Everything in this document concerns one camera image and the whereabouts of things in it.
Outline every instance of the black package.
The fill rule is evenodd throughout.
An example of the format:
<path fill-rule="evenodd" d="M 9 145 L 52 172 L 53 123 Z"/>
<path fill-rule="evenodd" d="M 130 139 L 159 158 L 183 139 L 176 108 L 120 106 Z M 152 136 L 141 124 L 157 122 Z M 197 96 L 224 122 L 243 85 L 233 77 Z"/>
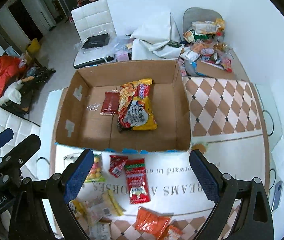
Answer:
<path fill-rule="evenodd" d="M 110 41 L 109 33 L 101 34 L 87 38 L 88 40 L 83 44 L 83 49 L 99 48 L 108 45 Z"/>

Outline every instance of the barcode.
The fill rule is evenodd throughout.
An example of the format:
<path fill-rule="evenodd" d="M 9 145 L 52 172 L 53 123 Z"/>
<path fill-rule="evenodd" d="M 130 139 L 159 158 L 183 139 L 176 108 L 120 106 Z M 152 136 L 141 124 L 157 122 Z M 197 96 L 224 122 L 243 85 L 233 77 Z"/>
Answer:
<path fill-rule="evenodd" d="M 112 171 L 115 175 L 119 176 L 121 174 L 121 170 L 119 170 L 117 167 L 115 167 Z"/>
<path fill-rule="evenodd" d="M 106 217 L 111 216 L 110 210 L 109 210 L 108 208 L 103 209 L 103 212 L 104 212 L 104 214 L 105 214 Z"/>

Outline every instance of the yellow instant noodle package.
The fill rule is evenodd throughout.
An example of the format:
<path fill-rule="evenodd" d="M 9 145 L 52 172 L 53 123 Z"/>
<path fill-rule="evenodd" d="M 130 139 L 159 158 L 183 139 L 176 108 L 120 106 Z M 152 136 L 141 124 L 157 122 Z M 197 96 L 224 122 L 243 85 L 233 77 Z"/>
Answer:
<path fill-rule="evenodd" d="M 155 130 L 149 93 L 151 78 L 133 81 L 120 86 L 118 127 L 120 130 Z"/>

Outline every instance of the diamond pattern tablecloth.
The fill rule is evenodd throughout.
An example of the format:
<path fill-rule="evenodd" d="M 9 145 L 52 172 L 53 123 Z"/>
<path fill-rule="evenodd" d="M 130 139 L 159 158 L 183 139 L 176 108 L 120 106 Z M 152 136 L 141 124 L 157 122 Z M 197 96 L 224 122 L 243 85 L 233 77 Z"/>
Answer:
<path fill-rule="evenodd" d="M 239 201 L 234 203 L 231 213 L 229 214 L 228 222 L 219 237 L 220 240 L 229 235 L 238 212 L 239 204 Z M 206 219 L 207 217 L 202 216 L 188 220 L 174 221 L 172 224 L 184 233 L 179 240 L 193 240 Z M 135 224 L 131 225 L 125 220 L 112 221 L 110 225 L 112 240 L 155 240 L 153 235 L 135 230 L 134 225 Z"/>
<path fill-rule="evenodd" d="M 260 130 L 260 117 L 250 84 L 245 81 L 188 77 L 192 136 Z"/>

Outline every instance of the blue gripper pad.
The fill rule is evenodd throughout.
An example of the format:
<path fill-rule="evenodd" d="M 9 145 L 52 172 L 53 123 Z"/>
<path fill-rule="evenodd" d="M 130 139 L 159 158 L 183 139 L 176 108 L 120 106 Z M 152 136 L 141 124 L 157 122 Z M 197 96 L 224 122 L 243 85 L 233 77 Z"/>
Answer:
<path fill-rule="evenodd" d="M 190 166 L 199 181 L 203 191 L 208 200 L 213 201 L 215 204 L 220 200 L 219 187 L 217 181 L 214 179 L 208 168 L 205 166 L 200 157 L 195 153 L 190 153 Z"/>
<path fill-rule="evenodd" d="M 10 128 L 5 129 L 0 133 L 0 149 L 13 138 L 13 131 Z"/>
<path fill-rule="evenodd" d="M 69 180 L 65 183 L 65 192 L 63 195 L 64 202 L 66 204 L 69 204 L 71 200 L 74 200 L 81 187 L 84 183 L 86 177 L 89 174 L 89 171 L 91 170 L 94 162 L 94 154 L 93 151 L 89 149 L 85 149 L 82 154 L 78 157 L 78 159 L 75 161 L 75 163 L 69 164 L 69 165 L 76 165 L 79 158 L 82 157 L 83 154 L 86 154 L 81 163 L 78 165 L 78 167 L 75 169 L 73 174 L 70 176 Z"/>

